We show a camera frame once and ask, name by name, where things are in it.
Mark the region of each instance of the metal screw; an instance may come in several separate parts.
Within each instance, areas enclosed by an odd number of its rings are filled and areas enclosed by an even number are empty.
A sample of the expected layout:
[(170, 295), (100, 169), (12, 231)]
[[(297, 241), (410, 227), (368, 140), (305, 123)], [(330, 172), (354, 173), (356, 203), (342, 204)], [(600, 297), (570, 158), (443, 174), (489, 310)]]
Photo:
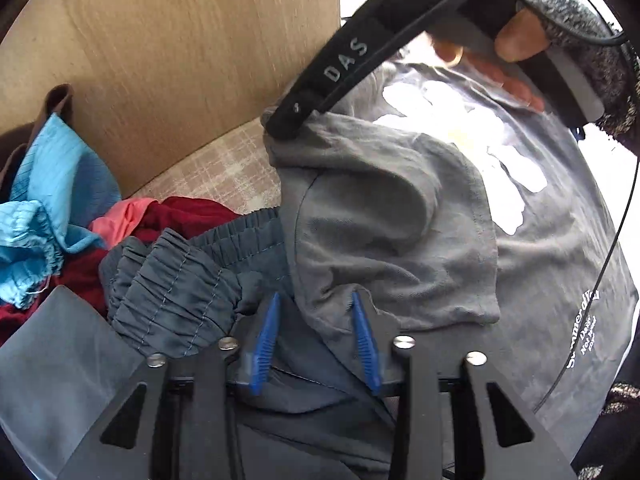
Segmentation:
[(223, 337), (218, 341), (218, 348), (221, 350), (235, 350), (238, 348), (238, 340), (233, 337)]
[(405, 350), (413, 348), (415, 346), (415, 339), (408, 335), (397, 335), (394, 338), (394, 346)]
[(146, 358), (146, 365), (150, 368), (159, 368), (166, 364), (166, 357), (164, 354), (151, 354)]
[(466, 355), (466, 362), (473, 366), (482, 366), (486, 362), (486, 355), (482, 352), (469, 352)]

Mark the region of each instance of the black cable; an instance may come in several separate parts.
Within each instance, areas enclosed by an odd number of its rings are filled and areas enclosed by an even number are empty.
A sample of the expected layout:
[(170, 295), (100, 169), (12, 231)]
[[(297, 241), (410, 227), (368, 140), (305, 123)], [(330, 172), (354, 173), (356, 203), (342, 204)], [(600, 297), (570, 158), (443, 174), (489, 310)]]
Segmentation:
[(536, 6), (530, 3), (529, 0), (520, 0), (520, 1), (540, 19), (547, 20), (548, 22), (552, 23), (554, 26), (556, 26), (566, 34), (569, 34), (574, 38), (576, 38), (577, 40), (583, 41), (585, 43), (592, 44), (595, 46), (620, 46), (623, 43), (626, 43), (628, 41), (624, 31), (619, 32), (617, 34), (613, 33), (613, 31), (609, 27), (609, 23), (607, 23), (607, 20), (604, 19), (603, 15), (596, 8), (596, 6), (593, 5), (593, 2), (591, 0), (587, 0), (588, 3), (591, 5), (591, 7), (593, 7), (593, 9), (596, 11), (598, 16), (602, 20), (602, 23), (609, 29), (609, 31), (613, 34), (613, 36), (609, 38), (598, 38), (596, 36), (587, 36), (586, 34), (582, 34), (581, 32), (578, 32), (576, 30), (573, 30), (572, 28), (567, 27), (564, 23), (558, 22), (558, 20), (556, 20), (555, 18), (552, 18), (551, 16), (546, 15), (544, 12), (542, 12), (542, 10), (539, 10)]
[(597, 38), (596, 36), (587, 36), (578, 32), (577, 30), (573, 30), (570, 27), (567, 27), (564, 23), (558, 22), (555, 18), (551, 16), (547, 16), (542, 10), (538, 9), (535, 5), (529, 2), (529, 0), (520, 0), (527, 9), (531, 10), (537, 17), (541, 20), (547, 20), (552, 23), (553, 26), (559, 28), (566, 34), (569, 34), (576, 38), (577, 40), (583, 41), (588, 44), (592, 44), (594, 46), (620, 46), (623, 43), (627, 42), (626, 34), (624, 32), (619, 32), (610, 38)]
[[(638, 168), (640, 168), (640, 158), (638, 158), (636, 160), (636, 172), (634, 173), (634, 181), (631, 184), (631, 192), (629, 193), (629, 199), (626, 201), (625, 212), (622, 215), (622, 220), (620, 220), (620, 226), (618, 227), (618, 230), (616, 231), (616, 235), (613, 238), (613, 242), (612, 242), (611, 247), (609, 249), (609, 253), (607, 254), (607, 257), (604, 260), (604, 264), (602, 265), (602, 268), (600, 269), (600, 273), (598, 275), (598, 279), (596, 280), (596, 283), (595, 283), (595, 285), (593, 285), (593, 289), (591, 290), (591, 294), (589, 296), (589, 303), (587, 303), (587, 307), (584, 309), (584, 314), (582, 314), (582, 320), (580, 322), (580, 326), (578, 327), (578, 334), (580, 332), (582, 332), (582, 329), (584, 328), (584, 325), (587, 322), (587, 315), (588, 315), (588, 313), (589, 313), (589, 311), (591, 309), (591, 303), (593, 302), (593, 297), (594, 297), (594, 295), (596, 293), (596, 290), (600, 286), (600, 282), (602, 280), (602, 277), (604, 275), (605, 270), (607, 270), (607, 266), (609, 265), (609, 260), (611, 259), (611, 255), (613, 254), (613, 251), (616, 249), (616, 244), (618, 243), (618, 237), (620, 236), (620, 231), (622, 231), (622, 226), (625, 224), (626, 214), (629, 212), (629, 206), (631, 206), (631, 199), (633, 198), (634, 190), (636, 188), (636, 180), (638, 179)], [(569, 356), (567, 357), (566, 361), (564, 362), (564, 365), (562, 366), (562, 370), (560, 370), (560, 373), (558, 374), (558, 377), (556, 377), (556, 380), (551, 385), (549, 390), (542, 397), (542, 399), (540, 399), (540, 402), (533, 409), (534, 413), (537, 413), (540, 410), (540, 408), (542, 408), (544, 403), (551, 396), (551, 394), (554, 392), (554, 390), (556, 389), (556, 387), (558, 386), (558, 384), (562, 380), (562, 377), (564, 376), (564, 372), (567, 370), (569, 362), (571, 362), (571, 357), (574, 354), (574, 352), (577, 350), (578, 346), (580, 346), (580, 338), (579, 337), (577, 337), (575, 339), (574, 346), (569, 351)]]

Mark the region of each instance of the light blue clothing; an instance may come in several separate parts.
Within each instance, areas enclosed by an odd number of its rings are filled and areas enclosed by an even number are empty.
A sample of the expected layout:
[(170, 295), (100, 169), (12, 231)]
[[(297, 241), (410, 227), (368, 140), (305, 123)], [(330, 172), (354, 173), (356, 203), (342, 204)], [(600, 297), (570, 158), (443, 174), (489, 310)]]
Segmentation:
[(45, 123), (0, 204), (0, 300), (27, 308), (64, 253), (101, 246), (86, 227), (120, 200), (98, 155), (56, 114)]

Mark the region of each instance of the beige plaid fabric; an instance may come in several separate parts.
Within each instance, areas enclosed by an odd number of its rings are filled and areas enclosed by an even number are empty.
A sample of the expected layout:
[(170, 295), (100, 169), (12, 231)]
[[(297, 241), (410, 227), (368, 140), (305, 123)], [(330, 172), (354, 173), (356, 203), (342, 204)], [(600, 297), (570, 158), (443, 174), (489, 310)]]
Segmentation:
[(280, 204), (280, 181), (269, 165), (255, 119), (212, 140), (134, 196), (209, 198), (240, 214)]

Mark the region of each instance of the brown fabric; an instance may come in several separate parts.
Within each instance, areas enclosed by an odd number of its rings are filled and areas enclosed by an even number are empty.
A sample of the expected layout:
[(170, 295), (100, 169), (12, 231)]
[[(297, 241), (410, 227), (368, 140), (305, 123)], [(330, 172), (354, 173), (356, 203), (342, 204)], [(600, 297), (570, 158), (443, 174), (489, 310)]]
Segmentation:
[(14, 183), (15, 174), (27, 150), (40, 133), (50, 115), (57, 113), (71, 126), (71, 85), (63, 84), (52, 88), (44, 99), (38, 117), (33, 123), (18, 126), (0, 135), (0, 203), (7, 202)]

